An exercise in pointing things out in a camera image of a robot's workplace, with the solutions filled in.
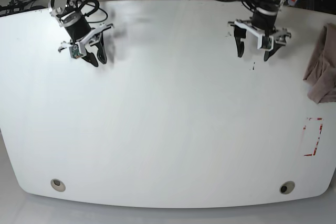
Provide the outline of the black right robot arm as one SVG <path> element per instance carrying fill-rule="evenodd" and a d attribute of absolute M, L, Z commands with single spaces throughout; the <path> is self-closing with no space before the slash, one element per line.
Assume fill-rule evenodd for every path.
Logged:
<path fill-rule="evenodd" d="M 60 44 L 59 52 L 68 49 L 72 59 L 83 59 L 94 67 L 107 63 L 103 33 L 113 25 L 103 23 L 92 28 L 87 21 L 89 16 L 101 10 L 98 0 L 50 0 L 48 9 L 51 17 L 70 36 L 69 42 Z"/>

